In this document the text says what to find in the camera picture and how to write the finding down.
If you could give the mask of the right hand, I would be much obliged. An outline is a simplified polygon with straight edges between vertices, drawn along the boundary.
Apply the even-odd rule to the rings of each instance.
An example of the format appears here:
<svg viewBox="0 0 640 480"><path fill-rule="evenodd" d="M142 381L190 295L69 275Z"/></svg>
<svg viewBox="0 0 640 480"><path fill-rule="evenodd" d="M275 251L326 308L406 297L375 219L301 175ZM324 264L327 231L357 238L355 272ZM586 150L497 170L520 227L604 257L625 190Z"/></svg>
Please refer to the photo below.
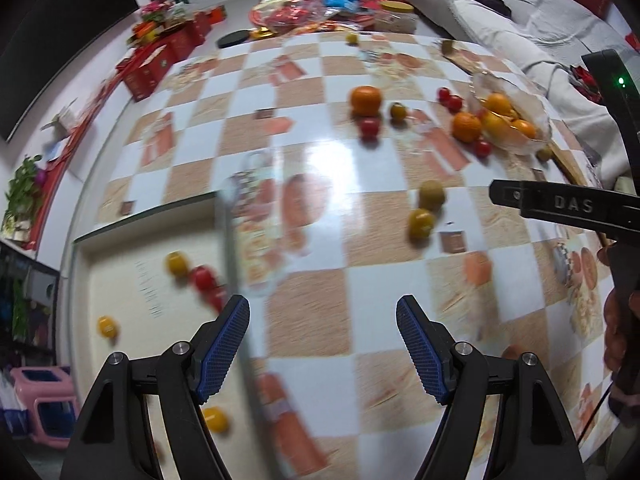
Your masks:
<svg viewBox="0 0 640 480"><path fill-rule="evenodd" d="M608 266L608 248L600 248L598 251L598 259L600 263ZM631 312L639 317L639 292L634 292L629 296L628 306ZM617 372L623 363L623 358L627 349L626 336L620 329L620 305L616 299L615 289L612 289L606 297L603 317L605 320L604 334L604 362L606 367L612 372Z"/></svg>

